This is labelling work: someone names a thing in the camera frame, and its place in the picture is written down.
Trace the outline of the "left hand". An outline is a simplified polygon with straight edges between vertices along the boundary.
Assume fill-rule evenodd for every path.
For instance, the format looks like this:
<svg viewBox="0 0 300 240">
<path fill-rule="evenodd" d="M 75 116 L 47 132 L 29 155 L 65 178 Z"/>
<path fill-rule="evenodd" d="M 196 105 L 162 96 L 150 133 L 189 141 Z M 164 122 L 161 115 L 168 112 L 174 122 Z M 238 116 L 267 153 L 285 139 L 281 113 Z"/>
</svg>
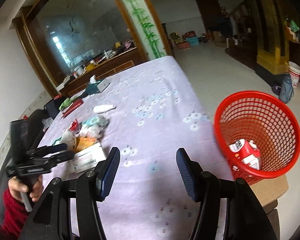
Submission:
<svg viewBox="0 0 300 240">
<path fill-rule="evenodd" d="M 39 175 L 36 183 L 33 185 L 32 189 L 29 190 L 29 188 L 23 184 L 21 181 L 19 181 L 16 177 L 11 178 L 8 181 L 8 189 L 11 194 L 11 196 L 16 199 L 19 202 L 23 202 L 21 193 L 27 193 L 30 192 L 30 197 L 32 201 L 35 203 L 39 200 L 39 198 L 42 195 L 43 192 L 43 177 L 42 175 Z"/>
</svg>

